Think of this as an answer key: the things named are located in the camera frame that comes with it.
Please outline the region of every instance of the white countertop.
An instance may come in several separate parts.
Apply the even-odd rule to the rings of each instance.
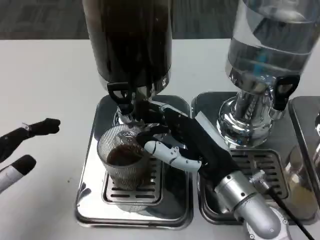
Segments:
[[[189,104],[207,91],[237,91],[225,74],[229,39],[174,40],[172,76],[161,93]],[[317,96],[320,43],[295,96]],[[99,100],[100,85],[89,40],[0,41],[0,136],[45,118],[61,120],[60,132],[25,141],[0,168],[22,155],[35,169],[0,195],[0,240],[244,240],[240,226],[212,225],[200,214],[194,187],[194,218],[185,229],[85,228],[74,203]],[[320,224],[306,227],[320,237]],[[291,226],[294,240],[306,239]]]

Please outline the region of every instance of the drip tray grate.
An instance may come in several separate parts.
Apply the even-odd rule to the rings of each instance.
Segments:
[[[162,162],[151,158],[149,172],[149,177],[146,177],[143,184],[135,190],[125,190],[116,186],[108,175],[105,191],[106,200],[112,203],[157,203],[161,197]]]
[[[278,154],[273,150],[231,150],[233,160],[244,175],[250,178],[256,171],[263,170],[267,182],[282,199],[288,197],[288,189],[279,162]]]

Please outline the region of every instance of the dispenser spout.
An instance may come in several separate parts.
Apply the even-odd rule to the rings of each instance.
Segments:
[[[267,89],[269,96],[268,115],[272,120],[280,120],[285,114],[289,97],[297,89],[300,75],[287,75],[277,77],[275,85]]]

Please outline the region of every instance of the dark coffee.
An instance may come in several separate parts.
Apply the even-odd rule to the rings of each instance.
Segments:
[[[171,0],[83,0],[100,75],[148,86],[171,67]]]
[[[111,150],[106,162],[113,166],[129,166],[144,157],[141,148],[136,145],[119,145]]]

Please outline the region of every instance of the black cable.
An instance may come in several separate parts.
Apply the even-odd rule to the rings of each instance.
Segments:
[[[303,226],[301,221],[298,218],[296,218],[293,215],[293,213],[287,208],[287,206],[284,204],[284,202],[281,200],[281,198],[273,190],[273,188],[269,188],[266,193],[269,194],[270,197],[272,197],[272,199],[278,204],[278,206],[283,209],[283,211],[291,218],[292,221],[294,221],[294,223],[301,229],[301,231],[305,234],[305,236],[309,240],[315,240],[311,236],[311,234],[307,231],[307,229],[305,229],[305,227]]]

